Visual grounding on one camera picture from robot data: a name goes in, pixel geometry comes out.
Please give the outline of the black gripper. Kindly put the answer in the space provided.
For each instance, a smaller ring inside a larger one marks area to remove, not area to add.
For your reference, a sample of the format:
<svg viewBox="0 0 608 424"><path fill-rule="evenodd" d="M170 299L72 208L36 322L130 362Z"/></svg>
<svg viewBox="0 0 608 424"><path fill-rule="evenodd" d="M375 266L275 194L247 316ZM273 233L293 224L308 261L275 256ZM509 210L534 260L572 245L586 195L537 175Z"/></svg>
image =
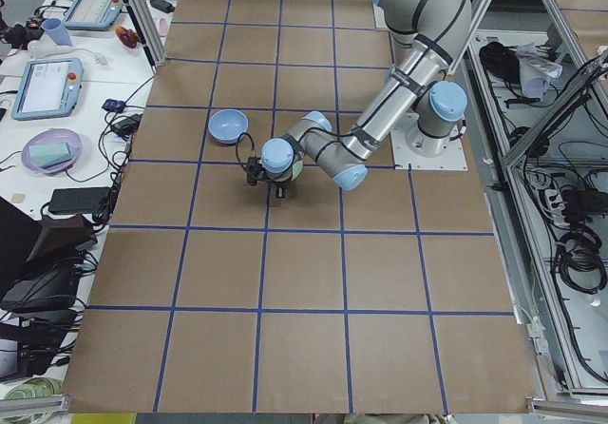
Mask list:
<svg viewBox="0 0 608 424"><path fill-rule="evenodd" d="M275 197L277 199L284 199L287 194L287 189L293 184L295 179L293 177L268 177L266 183L275 189Z"/></svg>

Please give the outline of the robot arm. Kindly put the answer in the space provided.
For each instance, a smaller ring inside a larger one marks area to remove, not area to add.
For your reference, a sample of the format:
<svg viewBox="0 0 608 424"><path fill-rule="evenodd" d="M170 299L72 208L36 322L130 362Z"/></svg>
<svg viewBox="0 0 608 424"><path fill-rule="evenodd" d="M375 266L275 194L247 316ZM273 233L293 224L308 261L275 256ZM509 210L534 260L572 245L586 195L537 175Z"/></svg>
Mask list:
<svg viewBox="0 0 608 424"><path fill-rule="evenodd" d="M282 189L298 177L309 157L343 190L355 189L368 174L367 158L466 45L470 0L372 1L384 12L393 39L412 38L410 49L348 133L338 135L323 114L308 113L282 136L267 141L260 157L249 160L249 184L272 183Z"/></svg>

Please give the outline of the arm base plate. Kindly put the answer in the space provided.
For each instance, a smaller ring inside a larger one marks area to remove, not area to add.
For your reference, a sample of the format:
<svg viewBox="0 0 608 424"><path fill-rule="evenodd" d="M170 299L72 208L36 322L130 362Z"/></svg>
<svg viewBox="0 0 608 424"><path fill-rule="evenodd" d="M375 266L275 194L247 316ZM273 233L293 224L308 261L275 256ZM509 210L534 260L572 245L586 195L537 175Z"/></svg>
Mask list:
<svg viewBox="0 0 608 424"><path fill-rule="evenodd" d="M434 139L418 129L418 115L407 113L390 130L394 166L402 170L467 171L462 141Z"/></svg>

